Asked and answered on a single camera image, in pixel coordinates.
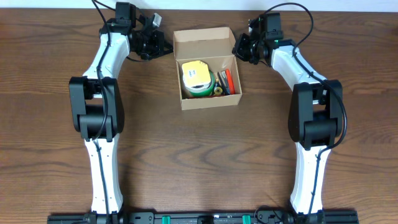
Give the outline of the cardboard box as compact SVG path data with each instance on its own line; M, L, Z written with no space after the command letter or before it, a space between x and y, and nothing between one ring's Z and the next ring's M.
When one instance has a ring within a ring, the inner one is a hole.
M229 27L174 32L174 56L182 110L232 106L239 103L243 91L239 79L237 60L232 54L234 45L235 38ZM236 93L216 98L187 99L192 95L183 85L182 64L195 60L207 63L215 78L218 77L218 72L229 69Z

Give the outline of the yellow black correction tape dispenser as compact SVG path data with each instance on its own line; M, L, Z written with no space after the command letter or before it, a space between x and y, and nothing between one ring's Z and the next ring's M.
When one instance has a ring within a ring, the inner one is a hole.
M220 81L218 79L215 80L215 85L213 89L213 94L215 96L220 96L223 94L223 89L221 87Z

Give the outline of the yellow sticky note pad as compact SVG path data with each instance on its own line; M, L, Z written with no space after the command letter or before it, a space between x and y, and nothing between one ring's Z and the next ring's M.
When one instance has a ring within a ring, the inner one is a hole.
M208 64L201 61L201 60L196 60L196 61L191 61L191 62L186 62L182 64L182 71L183 75L189 74L189 73L209 73L209 68Z

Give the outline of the green tape roll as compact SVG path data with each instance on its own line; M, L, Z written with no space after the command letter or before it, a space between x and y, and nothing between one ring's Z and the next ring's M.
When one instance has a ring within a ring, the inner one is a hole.
M213 72L209 71L210 73L210 78L211 82L208 85L205 85L203 87L185 87L188 92L194 97L204 97L204 96L210 96L211 93L213 92L214 86L215 86L215 76Z

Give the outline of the red utility knife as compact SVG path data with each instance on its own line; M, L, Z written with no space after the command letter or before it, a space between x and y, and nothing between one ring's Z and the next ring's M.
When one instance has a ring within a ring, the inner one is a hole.
M216 98L216 97L222 97L222 96L225 96L225 95L191 96L191 97L188 97L187 99Z

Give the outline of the white tape roll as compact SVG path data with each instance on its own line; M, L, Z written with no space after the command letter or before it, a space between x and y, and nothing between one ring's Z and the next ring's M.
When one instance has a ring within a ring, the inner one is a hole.
M189 73L183 75L183 85L189 91L205 91L212 84L212 77L209 73Z

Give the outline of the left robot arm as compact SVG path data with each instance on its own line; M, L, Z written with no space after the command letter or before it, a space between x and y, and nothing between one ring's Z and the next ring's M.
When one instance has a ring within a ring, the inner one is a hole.
M130 19L110 19L100 30L100 46L87 71L69 82L73 125L90 156L93 200L82 223L124 223L123 195L119 186L118 142L124 128L124 108L118 86L121 66L131 52L142 60L165 54L156 14L134 30Z

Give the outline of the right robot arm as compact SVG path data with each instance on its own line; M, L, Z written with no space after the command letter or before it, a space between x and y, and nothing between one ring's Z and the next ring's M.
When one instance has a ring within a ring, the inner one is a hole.
M298 45L281 31L241 34L232 53L245 62L260 60L273 68L292 90L288 131L297 161L290 215L283 223L324 223L322 188L328 156L346 134L343 88L328 80L304 59Z

